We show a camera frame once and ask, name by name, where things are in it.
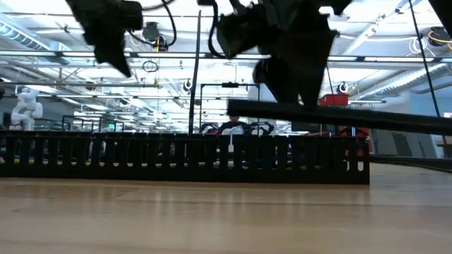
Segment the wooden floor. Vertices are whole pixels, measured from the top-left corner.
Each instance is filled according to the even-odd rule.
[[[0,180],[0,253],[452,253],[452,175],[371,186]]]

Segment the black metal bar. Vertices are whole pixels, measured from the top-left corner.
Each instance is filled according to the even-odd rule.
[[[198,82],[200,48],[201,48],[201,10],[199,10],[199,12],[198,12],[198,29],[196,31],[195,66],[194,66],[193,81],[191,84],[191,92],[190,92],[189,134],[193,133],[194,114],[195,114],[195,94],[196,94],[196,83]]]
[[[200,94],[200,100],[199,100],[199,131],[201,131],[202,126],[202,118],[203,118],[203,88],[204,84],[201,84],[201,94]]]
[[[263,117],[336,126],[357,126],[390,131],[452,135],[452,119],[370,110],[318,107],[308,110],[297,104],[231,99],[227,113],[234,116]]]
[[[257,101],[260,102],[261,101],[261,86],[257,85]],[[258,117],[257,118],[257,125],[259,126],[259,122],[261,121],[261,118]]]

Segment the white humanoid robot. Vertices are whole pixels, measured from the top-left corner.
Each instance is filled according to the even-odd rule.
[[[11,113],[10,130],[32,131],[35,129],[35,119],[42,117],[42,104],[36,102],[38,90],[24,87],[17,95],[17,105]]]

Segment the red object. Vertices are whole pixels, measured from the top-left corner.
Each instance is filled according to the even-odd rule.
[[[348,95],[325,95],[319,99],[319,105],[324,106],[347,106]]]

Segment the black rod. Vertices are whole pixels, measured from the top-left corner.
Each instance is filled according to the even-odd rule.
[[[419,46],[420,46],[420,49],[421,49],[422,59],[424,60],[424,68],[425,68],[425,72],[427,74],[427,81],[429,83],[430,94],[432,95],[432,100],[433,100],[433,105],[435,107],[436,116],[441,117],[441,114],[439,113],[438,102],[436,100],[435,90],[433,88],[432,77],[430,76],[429,65],[427,64],[427,60],[426,60],[426,57],[425,57],[425,51],[424,51],[424,48],[422,46],[422,36],[421,36],[421,33],[419,32],[419,27],[417,26],[415,10],[413,10],[412,1],[408,0],[408,2],[410,3],[412,21],[415,24],[417,40],[419,41]],[[443,135],[442,138],[443,138],[444,145],[446,145],[447,144],[446,136]]]
[[[199,131],[201,131],[201,120],[202,120],[202,116],[203,116],[203,88],[204,88],[204,84],[201,84],[201,99],[199,100]]]
[[[298,104],[231,99],[227,113],[233,116],[261,117],[334,126],[356,126],[390,131],[452,135],[452,119],[370,110],[318,107],[307,110]]]
[[[193,133],[193,124],[195,116],[195,94],[196,94],[196,82],[198,82],[198,67],[199,67],[199,51],[201,45],[201,10],[198,12],[198,29],[196,31],[196,53],[195,53],[195,66],[193,71],[193,82],[191,84],[190,92],[190,112],[189,112],[189,134]]]

